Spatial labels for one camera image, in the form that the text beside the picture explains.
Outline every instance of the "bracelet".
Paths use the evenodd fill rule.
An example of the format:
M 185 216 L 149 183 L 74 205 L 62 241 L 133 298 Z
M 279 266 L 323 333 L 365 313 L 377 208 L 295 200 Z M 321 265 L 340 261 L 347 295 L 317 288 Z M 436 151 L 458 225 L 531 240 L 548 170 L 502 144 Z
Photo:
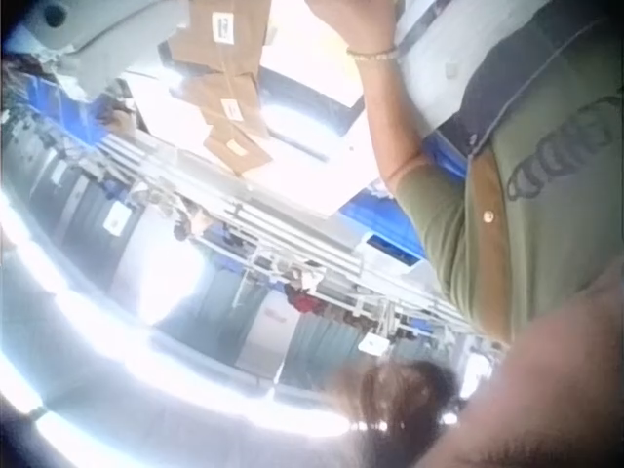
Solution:
M 393 47 L 389 51 L 379 52 L 377 54 L 360 54 L 347 49 L 347 56 L 354 61 L 388 61 L 399 58 L 399 50 Z

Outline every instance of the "white label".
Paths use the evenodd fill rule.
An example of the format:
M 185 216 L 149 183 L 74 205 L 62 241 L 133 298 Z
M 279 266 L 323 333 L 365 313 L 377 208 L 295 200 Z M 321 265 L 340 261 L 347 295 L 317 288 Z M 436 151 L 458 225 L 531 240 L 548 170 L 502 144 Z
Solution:
M 234 45 L 233 13 L 213 13 L 213 39 L 218 44 Z
M 52 175 L 50 175 L 50 180 L 54 185 L 60 185 L 60 180 L 62 179 L 62 175 L 65 174 L 67 170 L 67 163 L 60 160 L 57 162 L 57 166 L 52 171 Z
M 243 122 L 243 113 L 241 112 L 241 108 L 238 106 L 238 100 L 236 99 L 222 99 L 221 105 L 223 106 L 223 112 L 225 112 L 225 116 L 229 120 L 233 120 L 235 122 Z
M 390 341 L 388 341 L 383 336 L 379 336 L 374 333 L 367 333 L 364 339 L 358 345 L 358 349 L 363 353 L 371 354 L 373 356 L 383 356 L 383 353 L 386 352 L 388 347 L 390 346 Z
M 133 211 L 121 202 L 115 202 L 108 212 L 108 216 L 102 225 L 113 236 L 119 237 L 128 224 L 128 219 Z
M 245 157 L 249 154 L 249 152 L 247 151 L 247 149 L 245 149 L 243 146 L 241 146 L 240 144 L 238 144 L 236 141 L 234 141 L 233 139 L 230 139 L 227 143 L 225 143 L 225 145 L 230 148 L 230 151 L 232 151 L 234 154 L 236 154 L 237 156 L 240 157 Z

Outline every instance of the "olive green t-shirt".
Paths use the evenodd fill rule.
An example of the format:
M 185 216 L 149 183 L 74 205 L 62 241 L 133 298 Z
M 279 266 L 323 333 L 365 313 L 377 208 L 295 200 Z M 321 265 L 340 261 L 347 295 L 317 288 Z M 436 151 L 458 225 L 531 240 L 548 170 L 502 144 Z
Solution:
M 602 30 L 568 47 L 529 85 L 489 149 L 509 232 L 507 313 L 515 334 L 588 286 L 624 252 L 618 35 Z M 451 301 L 478 316 L 474 233 L 485 214 L 475 213 L 463 184 L 436 167 L 407 174 L 397 200 Z

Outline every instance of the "brown hair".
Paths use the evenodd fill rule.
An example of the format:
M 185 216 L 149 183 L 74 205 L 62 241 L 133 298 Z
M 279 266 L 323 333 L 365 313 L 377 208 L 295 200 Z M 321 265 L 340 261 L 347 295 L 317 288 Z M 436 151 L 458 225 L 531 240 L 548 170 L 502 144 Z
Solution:
M 407 468 L 440 435 L 457 383 L 450 370 L 431 362 L 388 362 L 344 370 L 332 393 L 338 408 L 360 426 L 349 444 L 355 444 L 353 464 Z

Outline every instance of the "woman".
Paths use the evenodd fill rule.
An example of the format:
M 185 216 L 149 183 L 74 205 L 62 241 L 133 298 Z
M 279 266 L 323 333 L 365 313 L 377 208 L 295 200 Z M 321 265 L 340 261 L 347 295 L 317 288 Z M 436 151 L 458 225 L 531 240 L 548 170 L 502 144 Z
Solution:
M 445 292 L 477 329 L 513 343 L 458 428 L 418 466 L 601 466 L 602 454 L 618 455 L 621 266 L 597 280 L 624 253 L 616 23 L 592 2 L 553 0 L 489 52 L 456 116 L 468 136 L 458 144 L 470 157 L 464 186 L 421 148 L 395 62 L 393 2 L 308 5 L 359 65 L 381 177 Z M 428 382 L 419 371 L 411 378 Z M 406 437 L 405 419 L 431 413 L 372 431 L 394 441 L 373 446 L 391 447 L 395 461 L 363 459 L 410 466 L 432 429 L 411 422 L 429 429 Z

